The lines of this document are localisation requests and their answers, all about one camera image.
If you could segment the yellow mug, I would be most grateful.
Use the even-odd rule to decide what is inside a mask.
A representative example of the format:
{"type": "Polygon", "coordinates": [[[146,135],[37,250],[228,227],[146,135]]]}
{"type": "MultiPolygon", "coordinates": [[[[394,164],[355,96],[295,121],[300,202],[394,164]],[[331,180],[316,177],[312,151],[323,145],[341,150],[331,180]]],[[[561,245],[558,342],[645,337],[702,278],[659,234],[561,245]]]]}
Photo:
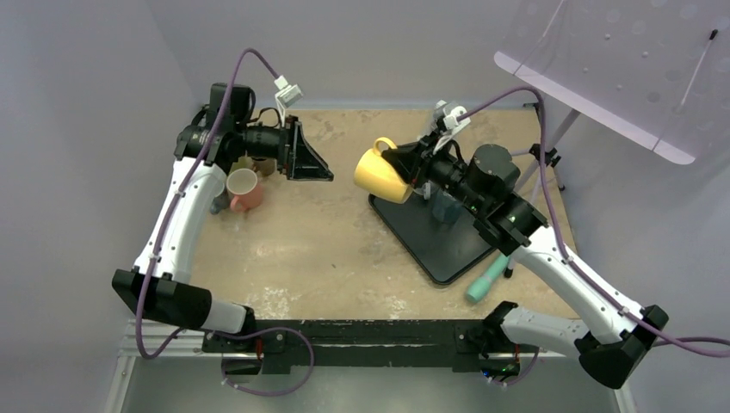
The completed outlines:
{"type": "Polygon", "coordinates": [[[353,176],[354,184],[375,197],[396,204],[403,204],[412,193],[412,187],[383,157],[385,150],[396,149],[389,138],[380,137],[359,159],[353,176]]]}

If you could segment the brown mug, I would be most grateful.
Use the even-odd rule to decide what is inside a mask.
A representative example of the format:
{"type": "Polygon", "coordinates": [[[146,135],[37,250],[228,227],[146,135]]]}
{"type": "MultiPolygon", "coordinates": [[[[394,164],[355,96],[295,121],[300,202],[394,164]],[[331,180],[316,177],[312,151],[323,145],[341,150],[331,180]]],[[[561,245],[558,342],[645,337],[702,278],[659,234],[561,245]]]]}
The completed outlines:
{"type": "Polygon", "coordinates": [[[277,171],[277,162],[272,158],[252,158],[252,168],[261,176],[271,176],[277,171]]]}

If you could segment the light green mug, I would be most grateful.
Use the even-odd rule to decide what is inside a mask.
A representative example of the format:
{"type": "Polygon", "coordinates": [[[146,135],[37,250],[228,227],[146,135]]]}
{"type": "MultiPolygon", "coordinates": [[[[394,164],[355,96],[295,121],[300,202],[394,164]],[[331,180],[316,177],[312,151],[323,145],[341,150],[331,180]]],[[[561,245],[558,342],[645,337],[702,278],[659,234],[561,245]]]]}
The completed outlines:
{"type": "Polygon", "coordinates": [[[252,169],[253,161],[250,157],[240,157],[235,163],[232,164],[231,173],[235,170],[240,169],[252,169]]]}

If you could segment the dark teal mug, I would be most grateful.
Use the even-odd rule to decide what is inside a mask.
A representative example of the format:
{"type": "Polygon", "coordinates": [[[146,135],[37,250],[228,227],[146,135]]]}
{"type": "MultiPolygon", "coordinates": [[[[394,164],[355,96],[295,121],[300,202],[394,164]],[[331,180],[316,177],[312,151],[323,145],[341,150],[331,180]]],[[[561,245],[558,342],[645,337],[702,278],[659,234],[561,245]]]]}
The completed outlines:
{"type": "Polygon", "coordinates": [[[433,197],[431,214],[433,218],[445,225],[453,225],[460,218],[463,205],[451,195],[439,192],[433,197]]]}

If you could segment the pink mug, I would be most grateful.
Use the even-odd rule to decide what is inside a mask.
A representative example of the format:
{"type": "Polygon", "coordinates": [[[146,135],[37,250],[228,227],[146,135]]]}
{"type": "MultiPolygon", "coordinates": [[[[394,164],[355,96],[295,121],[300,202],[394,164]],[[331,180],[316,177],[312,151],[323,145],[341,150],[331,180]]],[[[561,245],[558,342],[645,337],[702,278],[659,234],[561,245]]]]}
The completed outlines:
{"type": "Polygon", "coordinates": [[[263,203],[263,187],[254,170],[234,170],[226,178],[226,190],[230,198],[229,208],[233,212],[246,212],[263,203]]]}

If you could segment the blue grey mug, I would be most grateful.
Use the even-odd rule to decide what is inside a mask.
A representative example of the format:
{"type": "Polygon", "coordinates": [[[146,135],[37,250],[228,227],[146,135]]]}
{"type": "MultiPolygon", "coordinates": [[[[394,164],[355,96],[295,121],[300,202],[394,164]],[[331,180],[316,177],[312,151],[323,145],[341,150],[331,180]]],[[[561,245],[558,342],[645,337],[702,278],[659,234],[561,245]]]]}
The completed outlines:
{"type": "Polygon", "coordinates": [[[225,211],[230,206],[230,198],[227,193],[221,193],[213,199],[213,202],[209,208],[209,212],[212,215],[217,215],[222,211],[225,211]]]}

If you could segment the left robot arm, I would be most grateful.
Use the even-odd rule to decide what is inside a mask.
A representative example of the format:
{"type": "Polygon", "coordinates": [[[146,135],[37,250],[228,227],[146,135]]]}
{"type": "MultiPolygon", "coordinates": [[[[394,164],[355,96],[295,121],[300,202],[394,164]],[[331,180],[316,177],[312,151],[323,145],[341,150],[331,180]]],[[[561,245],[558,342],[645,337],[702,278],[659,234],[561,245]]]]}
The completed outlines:
{"type": "Polygon", "coordinates": [[[137,317],[184,330],[217,330],[234,351],[254,346],[251,309],[216,299],[191,285],[194,249],[208,208],[224,191],[241,157],[275,160],[292,181],[334,179],[326,161],[308,144],[295,115],[278,126],[251,124],[253,90],[215,83],[204,113],[176,139],[170,188],[144,249],[130,269],[118,269],[112,288],[137,317]]]}

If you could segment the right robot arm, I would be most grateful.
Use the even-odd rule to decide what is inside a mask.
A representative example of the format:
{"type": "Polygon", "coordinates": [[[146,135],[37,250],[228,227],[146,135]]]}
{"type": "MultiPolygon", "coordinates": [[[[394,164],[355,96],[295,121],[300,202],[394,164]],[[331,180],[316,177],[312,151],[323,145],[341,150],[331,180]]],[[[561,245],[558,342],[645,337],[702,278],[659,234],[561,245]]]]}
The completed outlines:
{"type": "Polygon", "coordinates": [[[578,360],[596,382],[621,388],[669,321],[658,305],[643,306],[613,288],[582,261],[535,206],[514,190],[520,169],[499,145],[481,145],[470,161],[425,140],[382,150],[398,188],[431,182],[473,216],[479,235],[528,268],[578,315],[577,321],[501,304],[487,317],[486,344],[503,350],[530,344],[578,360]]]}

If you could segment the black serving tray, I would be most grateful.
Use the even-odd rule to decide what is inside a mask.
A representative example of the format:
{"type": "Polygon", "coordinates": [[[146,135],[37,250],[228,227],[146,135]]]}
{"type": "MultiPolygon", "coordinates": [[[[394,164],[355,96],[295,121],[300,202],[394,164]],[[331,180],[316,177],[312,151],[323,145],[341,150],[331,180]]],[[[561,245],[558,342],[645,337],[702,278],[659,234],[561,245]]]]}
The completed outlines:
{"type": "Polygon", "coordinates": [[[473,216],[462,212],[455,223],[443,223],[433,216],[432,202],[417,194],[403,204],[371,194],[368,204],[439,286],[453,283],[496,251],[473,227],[473,216]]]}

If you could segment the tripod stand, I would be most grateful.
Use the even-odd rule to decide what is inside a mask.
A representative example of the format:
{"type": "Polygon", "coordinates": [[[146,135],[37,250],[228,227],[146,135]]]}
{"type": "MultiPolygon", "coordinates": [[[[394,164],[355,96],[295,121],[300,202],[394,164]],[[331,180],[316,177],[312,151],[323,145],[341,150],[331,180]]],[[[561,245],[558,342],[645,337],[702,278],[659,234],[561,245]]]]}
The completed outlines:
{"type": "Polygon", "coordinates": [[[536,113],[539,115],[539,120],[541,121],[541,138],[539,143],[540,151],[536,155],[536,160],[528,167],[528,171],[525,175],[518,180],[516,189],[521,189],[536,171],[539,172],[539,180],[534,185],[531,199],[536,199],[538,189],[542,191],[543,197],[547,203],[550,223],[557,231],[557,242],[559,245],[562,245],[564,243],[562,232],[560,230],[557,213],[548,189],[548,152],[552,151],[560,142],[562,137],[566,134],[581,113],[576,109],[571,109],[561,121],[557,121],[557,119],[553,116],[547,115],[547,107],[547,105],[544,105],[544,108],[535,108],[536,113]]]}

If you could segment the teal bottle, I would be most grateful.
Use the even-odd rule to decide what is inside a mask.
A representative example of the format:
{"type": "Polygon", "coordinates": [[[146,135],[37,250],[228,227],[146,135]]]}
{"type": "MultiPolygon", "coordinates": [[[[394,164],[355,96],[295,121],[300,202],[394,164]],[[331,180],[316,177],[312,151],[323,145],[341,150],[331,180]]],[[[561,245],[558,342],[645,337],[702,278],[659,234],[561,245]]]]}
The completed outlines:
{"type": "Polygon", "coordinates": [[[465,292],[466,300],[471,304],[480,302],[489,293],[494,282],[504,274],[509,262],[508,256],[499,255],[485,272],[469,285],[465,292]]]}

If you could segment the white perforated board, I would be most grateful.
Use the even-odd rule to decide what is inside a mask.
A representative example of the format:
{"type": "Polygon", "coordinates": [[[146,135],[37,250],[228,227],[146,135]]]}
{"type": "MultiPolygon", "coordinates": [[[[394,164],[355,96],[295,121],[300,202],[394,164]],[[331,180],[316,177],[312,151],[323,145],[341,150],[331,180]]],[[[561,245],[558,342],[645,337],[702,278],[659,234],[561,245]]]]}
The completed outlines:
{"type": "Polygon", "coordinates": [[[729,142],[726,1],[523,1],[494,60],[672,163],[729,142]]]}

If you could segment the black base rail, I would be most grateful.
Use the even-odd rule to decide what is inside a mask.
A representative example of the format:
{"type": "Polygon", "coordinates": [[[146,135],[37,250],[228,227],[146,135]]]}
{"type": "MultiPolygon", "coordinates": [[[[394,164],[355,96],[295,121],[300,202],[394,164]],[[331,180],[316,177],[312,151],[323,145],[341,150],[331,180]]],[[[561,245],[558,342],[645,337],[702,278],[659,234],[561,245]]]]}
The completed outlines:
{"type": "Polygon", "coordinates": [[[249,354],[266,374],[306,367],[440,367],[507,379],[535,347],[499,337],[480,319],[258,320],[235,339],[207,333],[205,353],[249,354]]]}

